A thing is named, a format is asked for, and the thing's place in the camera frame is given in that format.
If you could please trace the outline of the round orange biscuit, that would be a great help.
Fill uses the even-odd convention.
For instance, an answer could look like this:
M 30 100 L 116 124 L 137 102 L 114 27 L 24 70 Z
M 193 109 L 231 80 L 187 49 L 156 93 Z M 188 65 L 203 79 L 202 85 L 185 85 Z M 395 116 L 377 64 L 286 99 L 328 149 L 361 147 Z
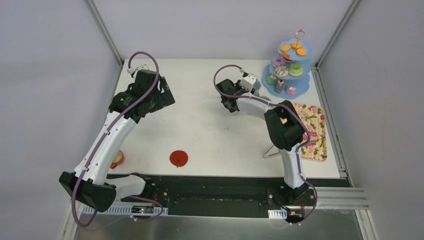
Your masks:
M 299 49 L 299 48 L 302 48 L 302 43 L 300 42 L 300 41 L 294 41 L 294 42 L 292 42 L 291 43 L 291 47 L 293 48 L 293 49 Z
M 295 50 L 296 54 L 300 57 L 305 57 L 308 54 L 308 51 L 305 48 L 297 48 Z

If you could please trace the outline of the green teacup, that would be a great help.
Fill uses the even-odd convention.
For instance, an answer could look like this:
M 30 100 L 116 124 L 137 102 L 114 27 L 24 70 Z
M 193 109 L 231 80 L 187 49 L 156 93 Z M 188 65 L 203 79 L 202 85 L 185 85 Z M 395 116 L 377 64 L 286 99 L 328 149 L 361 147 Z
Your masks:
M 267 96 L 260 96 L 260 99 L 263 99 L 265 101 L 271 102 L 272 100 L 270 98 L 268 98 Z

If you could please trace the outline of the pink cupcake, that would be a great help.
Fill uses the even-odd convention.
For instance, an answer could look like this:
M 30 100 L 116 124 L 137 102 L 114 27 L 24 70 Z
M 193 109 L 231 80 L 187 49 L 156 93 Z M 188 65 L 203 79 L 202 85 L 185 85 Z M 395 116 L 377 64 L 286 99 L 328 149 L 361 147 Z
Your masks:
M 289 86 L 287 86 L 287 87 L 286 87 L 286 89 L 285 89 L 285 93 L 286 93 L 288 96 L 294 96 L 294 95 L 296 95 L 296 93 L 297 93 L 297 88 L 296 88 L 296 86 L 294 86 L 294 85 L 289 85 Z

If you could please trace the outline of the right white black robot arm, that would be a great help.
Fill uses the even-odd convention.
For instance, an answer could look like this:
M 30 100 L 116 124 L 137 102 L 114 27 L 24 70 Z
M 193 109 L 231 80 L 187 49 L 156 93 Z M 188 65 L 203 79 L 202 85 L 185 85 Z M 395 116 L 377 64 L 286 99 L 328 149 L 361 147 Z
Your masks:
M 257 97 L 238 83 L 225 79 L 215 85 L 221 95 L 221 102 L 231 113 L 245 112 L 265 121 L 269 138 L 278 149 L 284 170 L 284 200 L 296 205 L 309 189 L 303 174 L 303 164 L 299 154 L 306 126 L 300 120 L 293 104 L 285 100 L 272 103 Z

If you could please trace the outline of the orange small mug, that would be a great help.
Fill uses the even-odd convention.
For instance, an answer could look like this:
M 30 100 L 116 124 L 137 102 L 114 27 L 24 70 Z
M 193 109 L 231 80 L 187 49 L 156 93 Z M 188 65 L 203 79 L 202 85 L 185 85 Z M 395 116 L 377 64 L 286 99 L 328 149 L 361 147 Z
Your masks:
M 114 157 L 110 169 L 115 169 L 117 166 L 121 165 L 125 161 L 125 155 L 121 150 L 118 150 L 116 156 Z

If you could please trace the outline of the red apple coaster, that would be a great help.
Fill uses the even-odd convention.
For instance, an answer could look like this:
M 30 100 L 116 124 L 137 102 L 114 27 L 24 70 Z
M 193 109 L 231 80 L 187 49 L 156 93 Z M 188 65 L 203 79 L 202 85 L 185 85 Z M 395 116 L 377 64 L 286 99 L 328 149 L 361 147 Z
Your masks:
M 185 166 L 188 160 L 189 156 L 183 150 L 175 150 L 169 156 L 169 161 L 177 168 Z

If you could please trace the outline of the chocolate slice cake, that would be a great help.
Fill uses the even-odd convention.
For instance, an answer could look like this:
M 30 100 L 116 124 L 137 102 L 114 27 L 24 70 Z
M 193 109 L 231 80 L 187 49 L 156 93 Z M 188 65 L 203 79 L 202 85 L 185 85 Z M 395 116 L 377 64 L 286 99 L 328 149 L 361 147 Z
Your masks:
M 274 88 L 274 91 L 275 91 L 276 93 L 280 94 L 280 93 L 283 91 L 285 81 L 286 81 L 285 79 L 279 79 L 279 80 L 276 82 L 276 84 L 275 84 L 275 88 Z

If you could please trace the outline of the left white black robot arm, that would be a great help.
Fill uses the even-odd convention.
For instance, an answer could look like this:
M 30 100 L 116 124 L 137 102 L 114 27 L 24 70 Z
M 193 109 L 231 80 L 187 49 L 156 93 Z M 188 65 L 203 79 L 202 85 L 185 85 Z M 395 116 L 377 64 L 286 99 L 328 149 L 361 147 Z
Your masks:
M 61 174 L 59 183 L 76 201 L 101 213 L 129 196 L 143 203 L 149 201 L 153 189 L 146 183 L 150 178 L 140 173 L 111 179 L 107 176 L 122 144 L 140 119 L 174 103 L 165 77 L 155 71 L 138 70 L 134 82 L 113 97 L 89 152 L 73 171 Z

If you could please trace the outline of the white chocolate donut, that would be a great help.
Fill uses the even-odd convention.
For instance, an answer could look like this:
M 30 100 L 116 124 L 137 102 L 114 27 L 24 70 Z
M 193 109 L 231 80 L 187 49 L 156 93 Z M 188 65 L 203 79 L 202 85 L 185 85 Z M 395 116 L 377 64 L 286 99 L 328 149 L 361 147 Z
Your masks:
M 284 78 L 289 74 L 289 67 L 286 65 L 278 65 L 274 68 L 274 74 L 279 78 Z

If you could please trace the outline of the rectangular yellow biscuit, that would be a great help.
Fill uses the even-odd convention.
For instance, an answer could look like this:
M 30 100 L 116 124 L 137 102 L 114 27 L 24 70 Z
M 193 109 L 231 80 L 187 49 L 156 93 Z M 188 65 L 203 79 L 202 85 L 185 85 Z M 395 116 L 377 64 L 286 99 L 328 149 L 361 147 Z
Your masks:
M 288 51 L 293 51 L 293 47 L 291 44 L 285 43 L 279 47 L 279 51 L 281 53 L 287 53 Z

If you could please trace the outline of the green frosted donut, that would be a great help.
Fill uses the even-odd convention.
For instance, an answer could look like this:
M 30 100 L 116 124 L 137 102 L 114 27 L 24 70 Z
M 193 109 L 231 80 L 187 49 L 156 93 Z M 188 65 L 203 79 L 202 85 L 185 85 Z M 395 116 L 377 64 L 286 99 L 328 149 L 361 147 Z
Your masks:
M 289 66 L 289 75 L 293 77 L 301 76 L 304 72 L 304 69 L 301 64 L 298 63 L 291 63 Z

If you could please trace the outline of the purple sprinkled donut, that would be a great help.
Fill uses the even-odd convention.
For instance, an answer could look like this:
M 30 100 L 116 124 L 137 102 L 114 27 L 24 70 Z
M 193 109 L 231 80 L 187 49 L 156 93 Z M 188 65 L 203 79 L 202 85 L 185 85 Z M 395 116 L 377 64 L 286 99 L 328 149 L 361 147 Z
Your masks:
M 274 68 L 281 66 L 281 65 L 285 65 L 285 64 L 286 64 L 286 60 L 282 55 L 277 55 L 277 56 L 273 57 L 272 60 L 271 60 L 271 65 Z

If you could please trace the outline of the light blue mug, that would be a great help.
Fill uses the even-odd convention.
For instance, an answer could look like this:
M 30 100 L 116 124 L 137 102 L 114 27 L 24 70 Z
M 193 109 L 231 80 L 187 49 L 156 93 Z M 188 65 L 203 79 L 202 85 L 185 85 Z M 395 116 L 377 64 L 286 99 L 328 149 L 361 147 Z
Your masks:
M 259 80 L 256 80 L 255 83 L 253 84 L 251 93 L 257 97 L 260 96 L 260 89 L 261 89 L 261 82 Z

